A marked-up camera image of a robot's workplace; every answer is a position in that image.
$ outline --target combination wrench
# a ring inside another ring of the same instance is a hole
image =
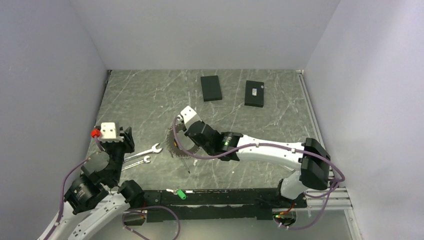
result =
[[[140,165],[140,164],[149,164],[150,163],[150,160],[148,160],[149,158],[150,158],[150,156],[145,156],[144,159],[141,160],[141,161],[137,161],[137,162],[131,163],[128,166],[123,166],[121,171],[130,169],[130,168],[135,167],[135,166]]]
[[[158,154],[158,153],[162,152],[162,148],[157,148],[158,146],[159,146],[159,143],[156,143],[149,150],[139,152],[139,153],[134,154],[132,156],[127,156],[123,159],[123,162],[126,163],[130,160],[133,160],[133,159],[136,159],[136,158],[139,158],[139,157],[142,157],[142,156],[146,156],[148,154]]]

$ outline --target black rectangular block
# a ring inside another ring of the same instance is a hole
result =
[[[244,105],[263,108],[264,107],[264,88],[261,81],[246,81],[246,91],[244,93]]]
[[[220,80],[218,79],[218,76],[202,76],[200,78],[200,83],[204,102],[223,99],[223,94],[221,93]]]

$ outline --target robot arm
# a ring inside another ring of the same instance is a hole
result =
[[[216,156],[248,144],[255,144],[240,148],[219,157],[219,159],[222,161],[262,161],[293,169],[292,175],[282,179],[278,185],[279,195],[283,198],[294,200],[307,189],[325,190],[328,187],[329,165],[316,157],[298,151],[313,152],[330,160],[330,155],[313,138],[306,138],[305,142],[287,143],[257,139],[238,132],[220,133],[204,123],[190,106],[181,111],[180,119],[186,128],[184,134],[210,156]],[[284,146],[285,149],[277,148],[275,145]]]
[[[131,127],[125,131],[116,122],[104,122],[97,127],[105,151],[91,154],[81,166],[82,174],[63,196],[63,212],[48,225],[38,240],[89,239],[115,216],[128,208],[139,208],[144,192],[133,180],[125,181],[110,201],[90,215],[98,203],[118,186],[124,154],[135,150]]]

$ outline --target white wall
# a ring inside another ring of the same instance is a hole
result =
[[[424,2],[342,0],[305,69],[364,239],[424,239]]]
[[[105,78],[68,0],[0,1],[0,239],[36,239],[53,219]]]
[[[340,0],[71,0],[108,69],[303,69]]]

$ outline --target gray marble surface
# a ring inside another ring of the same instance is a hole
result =
[[[200,77],[210,75],[219,76],[222,100],[203,102]],[[244,106],[246,80],[264,82],[263,108]],[[316,138],[294,70],[113,70],[96,123],[131,126],[136,153],[155,143],[163,147],[161,153],[150,155],[150,164],[123,171],[121,182],[134,179],[145,190],[271,188],[290,175],[282,166],[271,163],[186,157],[189,174],[166,146],[172,120],[187,105],[219,132],[239,132],[277,142]],[[189,139],[183,143],[187,148],[193,146]],[[92,141],[88,152],[96,149]]]

